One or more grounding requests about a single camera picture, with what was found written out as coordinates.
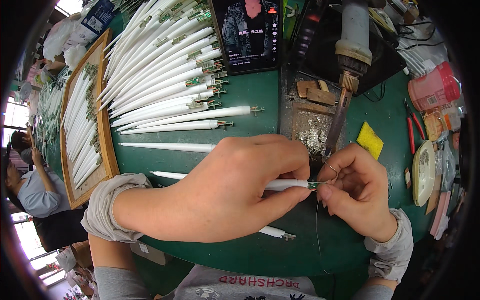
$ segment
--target pliers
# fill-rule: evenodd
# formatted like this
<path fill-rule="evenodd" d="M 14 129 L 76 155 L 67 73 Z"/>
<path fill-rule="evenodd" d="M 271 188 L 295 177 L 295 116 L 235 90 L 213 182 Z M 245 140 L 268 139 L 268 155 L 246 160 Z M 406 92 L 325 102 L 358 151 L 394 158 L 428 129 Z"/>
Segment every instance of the pliers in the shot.
<path fill-rule="evenodd" d="M 415 114 L 412 112 L 412 110 L 408 106 L 406 98 L 403 100 L 403 104 L 405 104 L 405 109 L 407 110 L 408 137 L 410 138 L 410 150 L 412 151 L 412 154 L 415 154 L 415 140 L 413 138 L 412 118 L 423 140 L 425 139 L 425 134 L 423 133 L 423 129 L 420 126 L 419 119 L 417 119 L 417 116 L 415 116 Z"/>

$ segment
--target person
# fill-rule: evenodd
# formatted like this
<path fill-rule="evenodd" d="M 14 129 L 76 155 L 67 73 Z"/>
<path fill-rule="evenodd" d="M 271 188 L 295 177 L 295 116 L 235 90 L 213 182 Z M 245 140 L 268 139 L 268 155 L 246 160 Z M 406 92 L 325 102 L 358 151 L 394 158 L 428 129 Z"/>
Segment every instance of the person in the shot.
<path fill-rule="evenodd" d="M 278 5 L 265 0 L 244 0 L 229 6 L 222 26 L 226 53 L 267 55 L 278 13 Z"/>
<path fill-rule="evenodd" d="M 354 299 L 390 299 L 407 269 L 413 238 L 407 215 L 388 208 L 386 169 L 356 144 L 327 163 L 318 174 L 318 181 L 326 182 L 319 185 L 318 201 L 365 236 L 366 248 L 375 253 L 370 279 Z M 215 188 L 205 185 L 211 174 L 225 174 L 216 178 Z M 128 244 L 142 235 L 203 243 L 240 238 L 281 218 L 312 192 L 291 187 L 263 198 L 267 183 L 279 177 L 307 180 L 308 151 L 283 136 L 261 135 L 223 139 L 188 176 L 166 188 L 152 189 L 144 174 L 118 175 L 99 184 L 82 224 L 89 233 L 100 298 L 151 299 Z M 322 299 L 306 277 L 276 281 L 289 285 L 270 285 L 264 276 L 255 276 L 257 284 L 240 284 L 242 277 L 253 276 L 196 265 L 163 299 Z"/>
<path fill-rule="evenodd" d="M 10 138 L 12 148 L 20 155 L 20 158 L 28 165 L 33 166 L 32 151 L 34 139 L 32 135 L 32 127 L 27 128 L 27 132 L 15 131 Z"/>
<path fill-rule="evenodd" d="M 11 145 L 2 158 L 2 178 L 7 197 L 18 209 L 33 216 L 32 221 L 45 251 L 88 239 L 80 221 L 85 209 L 72 210 L 63 181 L 50 168 L 44 168 L 40 151 L 32 149 L 36 170 L 20 176 L 10 161 Z"/>

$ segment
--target wooden tray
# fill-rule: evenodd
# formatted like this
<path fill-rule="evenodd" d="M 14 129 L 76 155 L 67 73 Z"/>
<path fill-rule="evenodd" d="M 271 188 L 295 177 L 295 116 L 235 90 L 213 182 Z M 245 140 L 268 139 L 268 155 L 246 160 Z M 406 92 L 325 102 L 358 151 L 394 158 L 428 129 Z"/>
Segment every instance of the wooden tray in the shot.
<path fill-rule="evenodd" d="M 105 89 L 106 82 L 103 82 L 103 75 L 107 68 L 107 61 L 103 61 L 105 52 L 103 49 L 109 44 L 112 39 L 112 30 L 109 28 L 105 31 L 104 34 L 92 45 L 92 47 L 87 51 L 84 58 L 80 61 L 75 71 L 67 81 L 67 86 L 65 89 L 65 96 L 63 98 L 61 119 L 65 114 L 67 109 L 67 104 L 72 96 L 73 89 L 78 80 L 78 77 L 83 70 L 84 66 L 89 62 L 92 64 L 98 64 L 98 76 L 96 87 L 93 91 L 93 97 L 96 99 L 98 95 Z M 101 101 L 97 102 L 97 108 L 100 108 Z M 72 172 L 73 163 L 67 158 L 66 146 L 65 146 L 65 132 L 63 129 L 60 130 L 60 153 L 61 153 L 61 165 L 63 171 L 63 181 L 65 182 L 65 188 L 67 190 L 68 201 L 70 202 L 70 207 L 75 209 L 90 199 L 93 190 L 97 185 L 102 182 L 109 180 L 116 175 L 120 174 L 119 167 L 117 164 L 117 159 L 115 157 L 115 151 L 113 150 L 112 135 L 110 131 L 110 123 L 108 121 L 108 110 L 102 110 L 97 116 L 98 122 L 98 136 L 100 141 L 100 148 L 102 151 L 102 164 L 93 172 L 87 180 L 75 190 L 73 184 Z"/>

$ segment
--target pink bucket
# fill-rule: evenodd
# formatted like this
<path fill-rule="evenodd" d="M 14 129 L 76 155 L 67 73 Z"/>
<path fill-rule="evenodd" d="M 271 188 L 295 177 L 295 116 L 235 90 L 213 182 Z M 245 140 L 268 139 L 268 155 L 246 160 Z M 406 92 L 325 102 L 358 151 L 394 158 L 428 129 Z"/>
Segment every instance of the pink bucket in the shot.
<path fill-rule="evenodd" d="M 410 80 L 408 93 L 419 111 L 435 108 L 460 98 L 459 82 L 447 61 L 427 75 Z"/>

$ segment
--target smartphone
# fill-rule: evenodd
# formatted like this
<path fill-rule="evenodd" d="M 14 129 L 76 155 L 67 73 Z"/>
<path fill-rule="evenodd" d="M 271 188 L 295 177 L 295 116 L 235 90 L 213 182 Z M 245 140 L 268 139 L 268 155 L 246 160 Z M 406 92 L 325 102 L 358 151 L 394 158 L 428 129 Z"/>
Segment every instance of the smartphone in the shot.
<path fill-rule="evenodd" d="M 283 0 L 208 0 L 229 75 L 280 66 Z"/>

